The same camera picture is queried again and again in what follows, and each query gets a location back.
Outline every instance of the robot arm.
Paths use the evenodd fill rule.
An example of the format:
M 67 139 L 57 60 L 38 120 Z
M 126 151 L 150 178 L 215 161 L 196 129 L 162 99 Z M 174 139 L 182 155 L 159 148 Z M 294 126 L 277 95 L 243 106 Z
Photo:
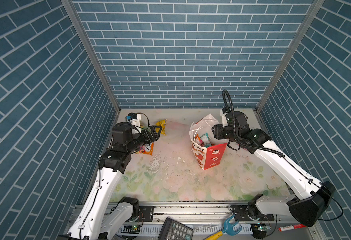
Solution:
M 113 127 L 111 147 L 100 156 L 99 171 L 89 197 L 69 233 L 60 236 L 60 239 L 95 240 L 99 239 L 100 233 L 102 238 L 111 239 L 125 221 L 138 217 L 138 199 L 124 197 L 112 214 L 102 221 L 111 195 L 131 160 L 131 154 L 160 137 L 161 126 L 141 129 L 140 119 L 140 114 L 129 114 L 128 122 L 120 122 Z
M 228 106 L 225 94 L 229 99 Z M 225 107 L 221 110 L 222 125 L 212 127 L 216 139 L 228 139 L 239 144 L 267 163 L 293 190 L 288 197 L 257 195 L 249 202 L 250 216 L 260 214 L 291 215 L 298 222 L 311 227 L 330 204 L 335 187 L 330 182 L 321 182 L 286 156 L 262 130 L 250 130 L 244 113 L 234 111 L 229 93 L 223 93 Z

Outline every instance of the yellow handle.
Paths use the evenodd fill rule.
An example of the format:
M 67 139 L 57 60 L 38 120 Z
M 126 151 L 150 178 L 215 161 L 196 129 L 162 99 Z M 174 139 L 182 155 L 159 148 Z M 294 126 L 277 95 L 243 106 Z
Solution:
M 210 237 L 206 238 L 205 240 L 216 240 L 217 238 L 222 236 L 222 231 L 219 231 L 218 233 L 215 233 L 211 235 Z

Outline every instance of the red paper bag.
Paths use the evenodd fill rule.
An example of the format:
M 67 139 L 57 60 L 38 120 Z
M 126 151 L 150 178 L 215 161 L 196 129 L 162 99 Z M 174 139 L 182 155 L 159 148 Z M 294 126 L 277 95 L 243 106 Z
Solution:
M 192 144 L 192 151 L 197 159 L 199 166 L 205 170 L 213 166 L 217 166 L 221 162 L 221 158 L 226 149 L 226 139 L 217 140 L 213 136 L 212 127 L 219 122 L 211 115 L 202 118 L 196 124 L 192 124 L 189 131 L 189 137 Z M 197 134 L 203 135 L 207 133 L 212 144 L 211 147 L 201 147 L 194 141 Z

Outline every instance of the wire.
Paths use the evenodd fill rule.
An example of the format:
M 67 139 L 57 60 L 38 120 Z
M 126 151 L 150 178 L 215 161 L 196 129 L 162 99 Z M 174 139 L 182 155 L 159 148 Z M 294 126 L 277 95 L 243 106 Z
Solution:
M 146 115 L 146 114 L 144 114 L 144 113 L 139 113 L 139 114 L 143 114 L 143 115 L 145 115 L 145 116 L 146 116 L 146 119 L 147 119 L 147 127 L 149 127 L 149 126 L 150 126 L 150 121 L 149 121 L 149 118 L 147 117 L 147 115 Z
M 285 159 L 285 161 L 288 162 L 288 164 L 289 164 L 290 166 L 292 166 L 296 171 L 298 171 L 298 169 L 297 169 L 291 162 L 289 162 L 285 157 L 283 157 L 283 158 Z M 333 200 L 336 202 L 336 204 L 337 204 L 337 205 L 340 207 L 340 209 L 341 209 L 341 214 L 338 215 L 338 216 L 335 217 L 335 218 L 331 218 L 331 219 L 321 219 L 321 218 L 318 218 L 318 220 L 321 220 L 321 221 L 333 221 L 333 220 L 336 220 L 336 219 L 340 218 L 340 217 L 343 215 L 343 209 L 342 209 L 341 204 L 340 204 L 339 202 L 337 202 L 337 200 L 335 200 L 335 199 L 334 199 L 330 194 L 328 194 L 325 190 L 323 190 L 321 187 L 319 187 L 317 184 L 315 184 L 315 183 L 313 182 L 312 179 L 309 179 L 307 176 L 305 176 L 305 175 L 304 175 L 302 172 L 300 172 L 300 171 L 298 171 L 298 173 L 301 174 L 304 178 L 306 178 L 306 179 L 309 181 L 310 184 L 315 185 L 318 189 L 322 190 L 323 193 L 325 193 L 325 194 L 328 195 L 331 199 L 333 199 Z
M 272 228 L 272 226 L 270 225 L 270 222 L 269 222 L 268 217 L 266 217 L 266 220 L 268 220 L 269 226 L 270 226 L 270 228 Z M 273 234 L 273 233 L 275 232 L 275 229 L 276 229 L 276 228 L 277 228 L 277 214 L 276 214 L 276 216 L 275 216 L 275 225 L 274 225 L 274 229 L 273 229 L 273 231 L 272 231 L 271 234 Z
M 266 147 L 255 147 L 255 146 L 247 145 L 247 144 L 242 143 L 242 142 L 239 141 L 239 137 L 237 136 L 237 131 L 236 131 L 236 121 L 235 121 L 235 118 L 234 118 L 234 107 L 233 107 L 232 99 L 231 99 L 231 97 L 230 97 L 228 91 L 226 91 L 226 90 L 223 90 L 223 91 L 222 91 L 222 98 L 224 99 L 224 103 L 225 103 L 226 109 L 228 108 L 228 106 L 227 106 L 227 102 L 226 102 L 226 97 L 225 97 L 225 95 L 226 95 L 226 97 L 227 97 L 227 99 L 228 99 L 228 101 L 229 101 L 230 110 L 231 110 L 231 112 L 232 112 L 232 119 L 233 119 L 232 122 L 233 122 L 234 140 L 236 141 L 236 143 L 238 143 L 240 146 L 245 147 L 245 148 L 263 150 L 263 151 L 267 151 L 267 152 L 271 152 L 271 153 L 277 154 L 279 157 L 283 157 L 284 160 L 285 160 L 286 162 L 288 162 L 288 164 L 289 164 L 290 166 L 292 166 L 299 174 L 301 174 L 304 178 L 306 178 L 306 179 L 309 181 L 310 184 L 313 184 L 313 185 L 315 185 L 318 189 L 321 189 L 326 195 L 328 195 L 331 199 L 333 199 L 333 200 L 336 202 L 336 204 L 338 204 L 338 206 L 340 207 L 340 209 L 341 209 L 341 214 L 338 215 L 337 217 L 331 218 L 331 219 L 320 219 L 320 218 L 318 218 L 318 220 L 321 220 L 321 221 L 332 221 L 332 220 L 336 220 L 337 218 L 340 218 L 340 217 L 343 215 L 343 209 L 342 209 L 341 204 L 340 204 L 339 202 L 337 202 L 337 201 L 336 201 L 330 194 L 328 194 L 325 190 L 323 190 L 321 187 L 319 187 L 317 184 L 315 184 L 315 183 L 313 182 L 312 179 L 309 179 L 309 178 L 308 178 L 307 176 L 305 176 L 302 172 L 300 172 L 293 164 L 291 164 L 291 162 L 289 162 L 289 161 L 285 158 L 285 155 L 284 155 L 282 152 L 279 152 L 279 151 L 276 151 L 276 150 L 273 150 L 273 149 L 269 149 L 269 148 L 266 148 Z
M 133 127 L 139 127 L 139 126 L 136 126 L 136 125 L 129 125 L 129 124 L 120 124 L 119 126 L 132 126 Z
M 101 187 L 101 169 L 99 169 L 99 181 L 98 181 L 98 186 Z M 87 212 L 86 217 L 85 217 L 85 218 L 83 219 L 83 221 L 82 221 L 81 227 L 79 228 L 79 238 L 80 238 L 80 239 L 82 239 L 82 237 L 81 237 L 82 225 L 85 223 L 87 217 L 89 216 L 91 210 L 93 209 L 93 206 L 94 206 L 94 204 L 95 204 L 95 202 L 96 202 L 96 198 L 97 198 L 97 194 L 98 194 L 99 189 L 100 189 L 100 188 L 97 189 L 96 195 L 94 196 L 93 204 L 91 205 L 89 211 Z
M 144 225 L 144 213 L 141 212 L 141 214 L 142 214 L 142 224 L 141 224 L 140 228 Z
M 273 150 L 273 149 L 269 149 L 266 147 L 255 147 L 255 146 L 251 146 L 245 143 L 242 143 L 239 141 L 240 137 L 237 136 L 237 130 L 236 130 L 236 119 L 234 116 L 234 107 L 233 107 L 233 102 L 232 102 L 232 98 L 229 95 L 229 92 L 226 90 L 222 90 L 222 98 L 224 99 L 224 103 L 225 103 L 225 107 L 228 108 L 227 106 L 227 102 L 226 102 L 226 97 L 229 101 L 230 104 L 230 111 L 232 112 L 232 122 L 233 122 L 233 134 L 234 134 L 234 140 L 236 141 L 236 143 L 238 143 L 240 146 L 245 147 L 245 148 L 251 148 L 251 149 L 257 149 L 257 150 L 264 150 L 267 152 L 271 152 L 274 154 L 277 154 L 278 156 L 282 157 L 284 156 L 284 154 L 282 152 Z

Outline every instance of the red marker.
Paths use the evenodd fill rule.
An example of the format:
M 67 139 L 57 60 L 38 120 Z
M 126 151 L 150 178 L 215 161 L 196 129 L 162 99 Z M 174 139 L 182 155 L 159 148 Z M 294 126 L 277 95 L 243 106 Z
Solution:
M 290 225 L 290 226 L 285 226 L 285 227 L 279 227 L 278 231 L 283 232 L 283 231 L 292 230 L 292 229 L 296 229 L 296 228 L 302 228 L 302 227 L 306 227 L 306 226 L 302 225 L 302 224 Z

